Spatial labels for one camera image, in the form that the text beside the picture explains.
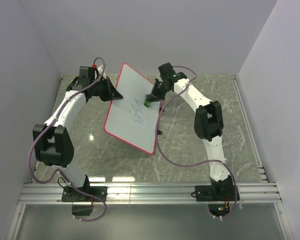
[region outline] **wall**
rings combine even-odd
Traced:
[[[32,127],[51,114],[59,80],[21,4],[0,0],[0,240],[29,181]]]
[[[267,175],[300,240],[300,0],[279,0],[240,73],[239,88]]]
[[[104,57],[156,73],[166,62],[238,74],[277,0],[20,0],[63,74]]]

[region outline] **white board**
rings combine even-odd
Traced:
[[[144,105],[153,84],[124,63],[115,88],[123,99],[112,100],[104,131],[148,154],[155,152],[155,133],[160,103]]]

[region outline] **purple cable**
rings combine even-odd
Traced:
[[[88,85],[88,86],[86,86],[85,88],[83,88],[83,89],[81,89],[80,91],[77,91],[76,93],[74,93],[74,94],[72,94],[70,97],[69,97],[69,99],[67,99],[62,105],[61,105],[61,107],[60,107],[60,109],[58,110],[58,112],[56,113],[56,115],[55,115],[55,119],[39,134],[39,136],[33,141],[33,143],[32,143],[32,145],[31,145],[31,147],[30,147],[30,150],[29,150],[29,153],[28,153],[28,162],[27,162],[27,165],[28,165],[28,170],[29,170],[29,172],[30,172],[30,175],[32,176],[32,178],[33,178],[33,180],[35,180],[37,183],[39,183],[39,184],[47,184],[47,183],[49,183],[53,178],[54,178],[54,176],[56,175],[56,173],[60,173],[62,176],[63,176],[63,178],[69,183],[70,181],[69,181],[69,179],[67,178],[67,176],[62,172],[62,170],[61,169],[56,169],[53,173],[52,173],[52,175],[47,179],[47,180],[45,180],[45,181],[42,181],[42,180],[40,180],[40,179],[38,179],[36,176],[35,176],[35,173],[33,172],[33,170],[32,170],[32,167],[31,167],[31,156],[32,156],[32,153],[33,153],[33,151],[34,151],[34,149],[35,149],[35,146],[37,145],[37,143],[38,143],[38,141],[42,138],[42,136],[56,123],[56,121],[57,121],[57,119],[59,118],[59,116],[60,116],[60,114],[62,113],[62,111],[64,110],[64,108],[66,107],[66,105],[74,98],[74,97],[76,97],[77,95],[79,95],[79,94],[81,94],[81,93],[83,93],[85,90],[87,90],[87,89],[89,89],[89,88],[91,88],[93,85],[95,85],[97,82],[99,82],[100,81],[100,79],[102,78],[102,76],[103,76],[103,74],[105,73],[105,70],[106,70],[106,63],[105,63],[105,60],[102,58],[102,57],[96,57],[94,60],[93,60],[93,64],[95,64],[96,63],[96,61],[97,60],[101,60],[102,61],[102,64],[103,64],[103,69],[102,69],[102,72],[101,72],[101,74],[99,75],[99,77],[97,77],[94,81],[93,81],[93,83],[91,83],[90,85]],[[81,218],[78,218],[78,217],[75,217],[76,219],[81,219],[81,221],[83,221],[83,222],[92,222],[92,221],[95,221],[95,220],[98,220],[98,219],[100,219],[100,218],[102,218],[104,215],[105,215],[105,213],[106,213],[106,211],[107,211],[107,204],[105,203],[105,201],[103,201],[101,198],[99,198],[99,197],[97,197],[97,196],[93,196],[93,195],[91,195],[91,194],[89,194],[89,193],[86,193],[86,192],[83,192],[83,191],[81,191],[81,190],[79,190],[79,189],[77,189],[75,186],[73,186],[72,184],[71,184],[71,187],[75,190],[75,191],[77,191],[78,193],[80,193],[80,194],[82,194],[82,195],[85,195],[85,196],[87,196],[87,197],[90,197],[90,198],[94,198],[95,200],[98,200],[98,201],[100,201],[100,202],[102,202],[103,204],[104,204],[104,211],[103,211],[103,213],[100,215],[100,216],[98,216],[98,217],[96,217],[96,218],[93,218],[93,219],[81,219]]]
[[[182,90],[182,91],[181,91],[180,93],[178,93],[176,96],[174,96],[173,98],[171,98],[171,99],[170,99],[170,100],[162,107],[162,109],[161,109],[161,111],[160,111],[160,113],[159,113],[159,115],[158,115],[158,119],[157,119],[157,121],[156,121],[156,126],[155,126],[155,128],[156,128],[156,131],[155,131],[156,146],[157,146],[159,152],[161,153],[162,157],[163,157],[165,160],[167,160],[169,163],[171,163],[171,164],[173,164],[173,165],[175,165],[175,166],[177,166],[177,167],[190,168],[190,167],[195,167],[195,166],[198,166],[198,165],[201,165],[201,164],[212,163],[212,162],[215,162],[215,163],[221,163],[221,164],[223,164],[223,165],[225,166],[225,168],[229,171],[229,173],[230,173],[230,175],[231,175],[231,177],[232,177],[233,184],[234,184],[234,194],[235,194],[235,196],[234,196],[233,207],[231,208],[230,212],[229,212],[226,216],[222,217],[223,219],[225,219],[225,218],[227,218],[228,216],[230,216],[230,214],[233,213],[233,211],[234,211],[234,209],[235,209],[235,207],[236,207],[236,204],[237,204],[237,200],[238,200],[238,198],[237,198],[237,194],[238,194],[237,184],[236,184],[235,176],[234,176],[233,173],[231,172],[230,168],[229,168],[224,162],[222,162],[221,160],[205,160],[205,161],[200,161],[200,162],[197,162],[197,163],[193,163],[193,164],[185,164],[185,165],[179,164],[179,163],[176,163],[176,162],[171,161],[171,160],[163,153],[163,151],[162,151],[162,149],[161,149],[161,147],[160,147],[160,145],[159,145],[159,140],[158,140],[158,127],[159,127],[159,121],[160,121],[160,118],[161,118],[162,113],[164,112],[165,108],[166,108],[173,100],[175,100],[177,97],[180,97],[181,94],[183,94],[185,91],[187,91],[188,88],[189,88],[190,83],[198,77],[198,75],[197,75],[193,70],[191,70],[191,69],[188,68],[188,67],[185,67],[185,66],[173,66],[173,67],[174,67],[174,68],[183,68],[183,69],[187,69],[187,70],[189,70],[190,72],[192,72],[192,73],[194,74],[194,77],[193,77],[192,79],[189,80],[189,83],[186,85],[186,87],[185,87],[184,90]]]

